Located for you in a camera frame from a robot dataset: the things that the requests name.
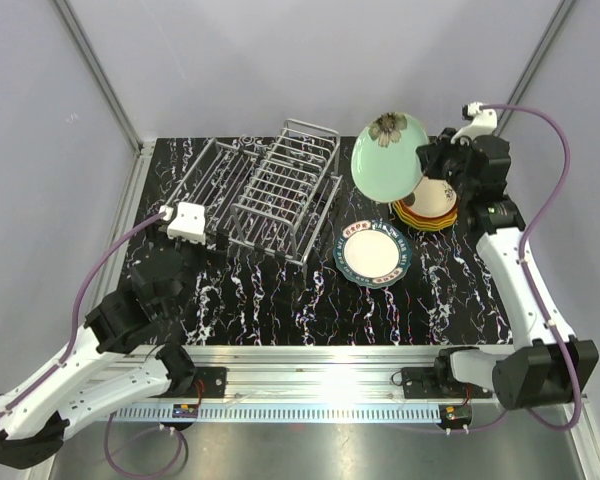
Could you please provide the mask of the white plate blue patterned rim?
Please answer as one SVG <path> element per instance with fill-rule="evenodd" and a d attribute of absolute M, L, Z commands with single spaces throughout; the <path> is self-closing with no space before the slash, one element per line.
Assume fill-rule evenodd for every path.
<path fill-rule="evenodd" d="M 406 237 L 381 220 L 358 220 L 346 226 L 333 247 L 337 269 L 350 282 L 369 289 L 390 287 L 412 262 Z"/>

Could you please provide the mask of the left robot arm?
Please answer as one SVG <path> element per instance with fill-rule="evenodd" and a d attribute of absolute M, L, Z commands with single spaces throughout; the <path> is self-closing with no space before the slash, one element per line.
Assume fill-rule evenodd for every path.
<path fill-rule="evenodd" d="M 206 257 L 202 219 L 166 222 L 153 216 L 124 234 L 148 232 L 154 245 L 129 279 L 79 317 L 72 311 L 67 345 L 26 381 L 0 394 L 0 464 L 24 470 L 55 455 L 64 442 L 99 418 L 149 397 L 201 400 L 223 396 L 227 371 L 194 365 L 176 338 L 160 345 L 136 368 L 89 386 L 105 367 L 132 353 L 189 311 L 195 266 Z"/>

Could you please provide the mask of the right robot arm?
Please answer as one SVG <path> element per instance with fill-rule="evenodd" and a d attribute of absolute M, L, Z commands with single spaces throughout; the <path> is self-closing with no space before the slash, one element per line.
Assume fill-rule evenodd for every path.
<path fill-rule="evenodd" d="M 479 347 L 442 349 L 434 362 L 434 388 L 445 397 L 468 384 L 487 389 L 507 411 L 572 404 L 572 416 L 579 417 L 599 352 L 593 341 L 577 337 L 536 265 L 531 227 L 506 193 L 508 142 L 446 128 L 416 153 L 423 174 L 446 181 L 457 195 L 458 219 L 477 239 L 476 252 L 496 286 L 514 345 L 509 355 Z"/>

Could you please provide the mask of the green floral plate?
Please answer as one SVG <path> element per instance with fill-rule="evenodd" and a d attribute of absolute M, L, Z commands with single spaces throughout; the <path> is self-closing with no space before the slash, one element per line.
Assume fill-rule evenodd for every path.
<path fill-rule="evenodd" d="M 416 150 L 429 143 L 414 117 L 387 112 L 373 120 L 356 139 L 351 175 L 368 199 L 392 203 L 411 194 L 423 178 Z"/>

